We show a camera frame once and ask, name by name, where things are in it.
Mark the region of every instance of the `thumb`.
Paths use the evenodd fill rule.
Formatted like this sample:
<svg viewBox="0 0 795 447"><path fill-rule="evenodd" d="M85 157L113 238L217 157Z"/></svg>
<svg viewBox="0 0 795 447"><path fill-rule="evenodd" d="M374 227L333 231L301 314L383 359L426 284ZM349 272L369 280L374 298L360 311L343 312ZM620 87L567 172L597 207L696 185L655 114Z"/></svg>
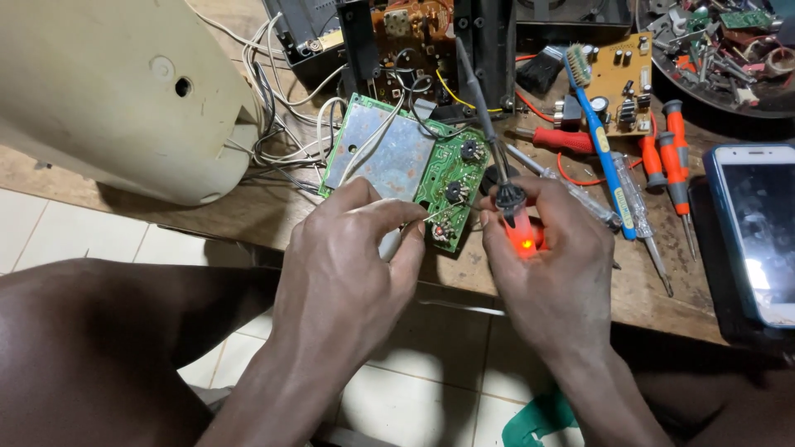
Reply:
<svg viewBox="0 0 795 447"><path fill-rule="evenodd" d="M403 240L390 262L393 295L408 302L417 288L425 256L425 222L415 220L403 230Z"/></svg>
<svg viewBox="0 0 795 447"><path fill-rule="evenodd" d="M500 224L499 214L483 210L480 212L480 224L483 226L483 249L486 250L493 274L501 274L520 265L522 260Z"/></svg>

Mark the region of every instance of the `hand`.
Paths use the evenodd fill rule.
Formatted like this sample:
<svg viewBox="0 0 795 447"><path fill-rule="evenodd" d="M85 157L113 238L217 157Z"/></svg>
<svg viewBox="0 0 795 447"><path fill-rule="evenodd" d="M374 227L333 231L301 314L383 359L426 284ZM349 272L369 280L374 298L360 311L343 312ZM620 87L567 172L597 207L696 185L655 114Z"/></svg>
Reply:
<svg viewBox="0 0 795 447"><path fill-rule="evenodd" d="M491 197L482 200L483 247L514 327L549 364L610 348L613 235L554 180L517 177L549 248L522 261Z"/></svg>
<svg viewBox="0 0 795 447"><path fill-rule="evenodd" d="M382 199L363 177L337 189L293 229L272 338L353 375L414 295L427 216L418 204ZM382 261L379 242L405 222L397 253Z"/></svg>

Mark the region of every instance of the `orange screwdriver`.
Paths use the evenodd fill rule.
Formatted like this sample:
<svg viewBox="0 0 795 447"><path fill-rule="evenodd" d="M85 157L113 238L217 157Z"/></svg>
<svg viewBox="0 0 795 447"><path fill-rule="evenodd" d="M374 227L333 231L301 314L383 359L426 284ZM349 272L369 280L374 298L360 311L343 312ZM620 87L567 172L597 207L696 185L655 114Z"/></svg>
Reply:
<svg viewBox="0 0 795 447"><path fill-rule="evenodd" d="M646 189L666 186L668 180L662 175L662 163L660 162L660 154L657 153L657 148L654 146L654 136L647 135L641 138L638 144L641 146L643 169L646 170L646 176L649 177L649 181L646 182Z"/></svg>
<svg viewBox="0 0 795 447"><path fill-rule="evenodd" d="M657 136L657 143L660 145L662 163L665 166L665 170L668 171L668 193L671 195L673 207L677 210L677 214L682 217L684 235L688 239L690 254L693 256L693 260L695 260L696 247L693 245L690 225L688 224L688 219L690 218L688 186L679 166L679 153L674 144L673 132L662 132L659 134Z"/></svg>
<svg viewBox="0 0 795 447"><path fill-rule="evenodd" d="M596 154L594 142L591 141L591 134L586 132L564 132L543 127L536 127L535 130L517 127L516 133L530 138L534 146L568 147L578 154Z"/></svg>
<svg viewBox="0 0 795 447"><path fill-rule="evenodd" d="M662 113L668 122L668 132L673 132L673 145L677 148L679 156L679 166L685 180L690 177L690 165L688 163L688 153L690 148L684 139L684 120L682 119L682 102L679 99L672 99L662 106Z"/></svg>

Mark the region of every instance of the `wooden workbench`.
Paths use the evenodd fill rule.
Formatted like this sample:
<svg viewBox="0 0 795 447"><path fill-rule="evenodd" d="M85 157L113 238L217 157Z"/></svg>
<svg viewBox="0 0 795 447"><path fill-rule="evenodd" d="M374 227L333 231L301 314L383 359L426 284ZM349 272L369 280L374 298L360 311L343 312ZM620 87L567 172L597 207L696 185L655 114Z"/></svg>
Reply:
<svg viewBox="0 0 795 447"><path fill-rule="evenodd" d="M244 37L251 37L266 18L259 0L192 0L191 4L201 13L229 26ZM240 60L241 46L217 29L211 28L211 31L230 58ZM262 59L263 64L266 64L266 58ZM235 63L242 71L242 65ZM278 71L285 93L291 99L305 97L304 89L285 66L281 66ZM560 98L566 90L567 83L562 78L563 76L558 80L553 92L548 95L549 100L532 100L543 109L551 110L554 99ZM316 115L318 106L326 98L316 98L313 102L299 107L299 110ZM653 109L657 112L658 120L662 117L660 106L660 102L655 100ZM283 115L292 128L302 130L298 134L304 142L316 139L314 126L301 125L289 114ZM498 131L506 140L514 141L511 134L505 131L517 125L535 127L549 124L535 115L520 114L514 119L500 122ZM718 142L727 141L727 138L692 124L686 127L692 148L690 157L692 174L702 174L703 168L700 163L702 152ZM553 166L555 163L555 154L548 150L533 148L529 143L521 141L517 142L517 146L542 165ZM634 140L626 142L614 140L613 149L633 155L638 153ZM269 149L271 152L279 150L288 149L279 143ZM0 146L0 188L200 234L255 243L277 250L284 250L287 247L293 226L304 219L319 201L319 198L297 192L287 185L252 184L237 187L228 196L213 204L201 208L184 208L97 185L94 181L57 167L35 169L36 164L36 160ZM591 178L584 172L584 165L565 161L564 167L573 177L580 180ZM524 168L519 167L519 169L527 173ZM312 169L297 170L295 175L316 181L316 174ZM607 203L603 189L592 187L590 191L592 195ZM669 270L675 296L669 298L665 294L665 289L644 245L639 242L628 242L617 236L615 259L623 266L623 270L613 273L614 320L723 343L712 309L704 268L700 261L694 262L690 257L681 221L673 213L670 199L667 195L647 195L646 200L651 210L650 221L657 229L655 239ZM476 227L474 216L472 223ZM495 295L496 290L481 245L481 234L470 231L465 235L462 246L457 256L430 250L425 257L421 280Z"/></svg>

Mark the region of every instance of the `tiled floor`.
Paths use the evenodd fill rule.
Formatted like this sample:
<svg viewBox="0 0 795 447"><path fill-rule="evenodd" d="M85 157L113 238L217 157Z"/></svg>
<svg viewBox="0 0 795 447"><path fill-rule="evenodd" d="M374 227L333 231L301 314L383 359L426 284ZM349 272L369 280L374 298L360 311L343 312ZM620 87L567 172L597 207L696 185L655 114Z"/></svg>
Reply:
<svg viewBox="0 0 795 447"><path fill-rule="evenodd" d="M67 258L246 266L235 245L0 189L0 275ZM417 295L489 307L491 298L420 284ZM270 335L270 315L240 328L180 370L199 387L237 383ZM504 317L409 305L392 336L325 419L405 447L499 447L502 428L552 384ZM578 429L542 439L582 445Z"/></svg>

